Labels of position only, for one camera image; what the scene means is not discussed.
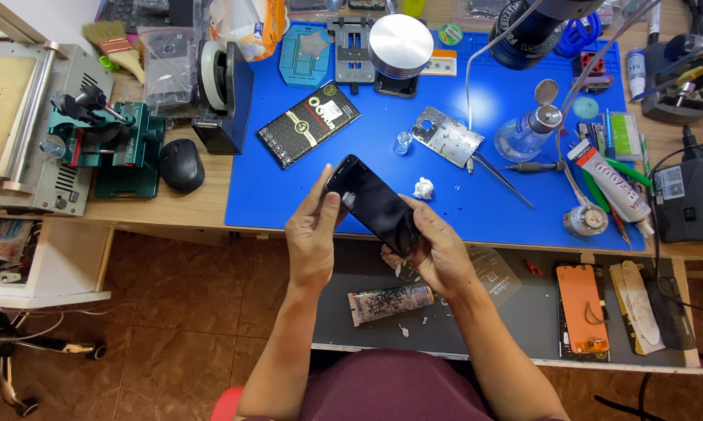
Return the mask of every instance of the glue tube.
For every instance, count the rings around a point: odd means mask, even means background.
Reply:
[[[654,234],[646,220],[646,216],[650,215],[650,206],[587,140],[570,150],[567,158],[588,171],[606,200],[625,222],[636,224],[646,237]]]
[[[347,296],[354,326],[434,303],[434,294],[424,283],[380,291],[350,292]]]

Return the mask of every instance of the tiled floor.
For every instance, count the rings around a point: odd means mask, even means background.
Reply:
[[[68,315],[53,333],[104,340],[109,350],[100,361],[17,350],[17,390],[40,400],[29,419],[209,419],[219,395],[250,376],[285,295],[288,263],[282,240],[244,238],[217,248],[118,232],[106,289],[115,302],[138,301],[107,315]],[[691,280],[690,290],[703,306],[703,281]],[[703,314],[694,317],[703,352]],[[27,330],[54,323],[33,319]],[[593,396],[636,407],[643,375],[542,370],[573,419],[637,419]],[[646,410],[669,420],[703,419],[703,376],[653,375]],[[19,418],[0,397],[0,421],[12,419]]]

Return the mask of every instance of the chair wheel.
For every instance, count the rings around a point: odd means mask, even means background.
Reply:
[[[29,416],[32,412],[36,411],[37,408],[39,407],[39,401],[37,401],[37,398],[26,398],[21,401],[23,405],[16,405],[14,407],[14,410],[16,410],[16,414],[19,414],[20,417],[25,417]]]
[[[107,345],[105,345],[102,341],[96,341],[94,342],[94,349],[92,350],[92,352],[86,354],[86,359],[93,359],[94,361],[96,361],[97,359],[102,359],[106,352]]]

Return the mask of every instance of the black mouse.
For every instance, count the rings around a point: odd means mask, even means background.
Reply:
[[[187,195],[201,187],[205,171],[196,142],[177,139],[164,145],[159,155],[159,173],[175,193]]]

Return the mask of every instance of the red chair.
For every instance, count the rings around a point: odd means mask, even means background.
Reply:
[[[237,402],[240,401],[243,389],[244,387],[230,387],[226,389],[226,392],[216,402],[211,421],[232,421],[237,413]]]

